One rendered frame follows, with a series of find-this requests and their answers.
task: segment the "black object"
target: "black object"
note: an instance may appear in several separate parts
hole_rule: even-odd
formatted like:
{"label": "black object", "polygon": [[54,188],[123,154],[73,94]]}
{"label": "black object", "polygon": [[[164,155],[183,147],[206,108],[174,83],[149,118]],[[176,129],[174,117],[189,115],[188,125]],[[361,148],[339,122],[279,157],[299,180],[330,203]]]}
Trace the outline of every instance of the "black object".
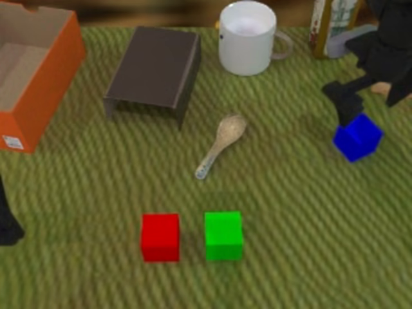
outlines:
{"label": "black object", "polygon": [[379,20],[378,30],[346,42],[365,76],[347,84],[335,81],[323,87],[341,126],[362,113],[362,98],[356,94],[361,89],[377,82],[390,83],[388,107],[412,92],[412,0],[367,0],[367,4]]}
{"label": "black object", "polygon": [[181,128],[200,66],[197,33],[136,28],[104,97],[106,116],[121,100],[171,109]]}
{"label": "black object", "polygon": [[23,237],[24,230],[8,206],[5,188],[0,177],[0,246],[15,245]]}

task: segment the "spoon handle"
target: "spoon handle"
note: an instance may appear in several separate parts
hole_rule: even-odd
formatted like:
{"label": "spoon handle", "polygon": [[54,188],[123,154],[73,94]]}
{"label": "spoon handle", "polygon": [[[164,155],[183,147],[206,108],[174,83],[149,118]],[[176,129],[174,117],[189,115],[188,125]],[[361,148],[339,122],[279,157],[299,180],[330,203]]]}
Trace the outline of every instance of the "spoon handle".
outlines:
{"label": "spoon handle", "polygon": [[207,173],[211,169],[213,162],[215,159],[218,157],[219,153],[216,153],[214,151],[209,151],[209,153],[206,155],[206,157],[201,161],[201,164],[198,166],[195,176],[197,179],[205,179],[207,176]]}

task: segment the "cup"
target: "cup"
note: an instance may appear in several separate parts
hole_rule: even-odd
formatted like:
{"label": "cup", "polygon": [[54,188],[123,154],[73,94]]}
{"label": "cup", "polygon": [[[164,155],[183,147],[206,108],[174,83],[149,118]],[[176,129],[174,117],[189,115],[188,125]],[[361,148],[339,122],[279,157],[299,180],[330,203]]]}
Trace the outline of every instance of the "cup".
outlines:
{"label": "cup", "polygon": [[[257,1],[238,1],[220,13],[219,59],[229,72],[250,76],[265,71],[272,60],[285,59],[293,50],[287,34],[276,31],[276,15]],[[275,37],[286,41],[285,53],[274,53]]]}

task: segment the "blue cube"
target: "blue cube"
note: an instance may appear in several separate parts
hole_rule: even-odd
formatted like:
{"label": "blue cube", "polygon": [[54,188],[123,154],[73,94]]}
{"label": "blue cube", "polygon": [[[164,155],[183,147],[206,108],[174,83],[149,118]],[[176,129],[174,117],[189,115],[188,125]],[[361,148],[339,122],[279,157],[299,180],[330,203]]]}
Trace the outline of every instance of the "blue cube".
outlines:
{"label": "blue cube", "polygon": [[333,143],[349,162],[354,162],[374,153],[383,134],[383,131],[362,113],[346,127],[337,128]]}

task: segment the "mug handle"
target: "mug handle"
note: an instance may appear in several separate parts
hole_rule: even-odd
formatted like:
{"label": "mug handle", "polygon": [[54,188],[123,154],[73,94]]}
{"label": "mug handle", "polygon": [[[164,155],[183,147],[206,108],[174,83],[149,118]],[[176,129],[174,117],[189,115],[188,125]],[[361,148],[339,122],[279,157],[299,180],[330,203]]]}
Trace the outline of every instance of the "mug handle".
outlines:
{"label": "mug handle", "polygon": [[292,54],[293,50],[294,50],[294,42],[292,41],[292,39],[289,37],[289,35],[281,32],[281,31],[276,31],[275,32],[275,37],[278,37],[282,40],[284,40],[287,45],[288,45],[288,51],[284,52],[284,53],[273,53],[271,56],[271,59],[273,60],[282,60],[285,59],[287,57],[290,56],[290,54]]}

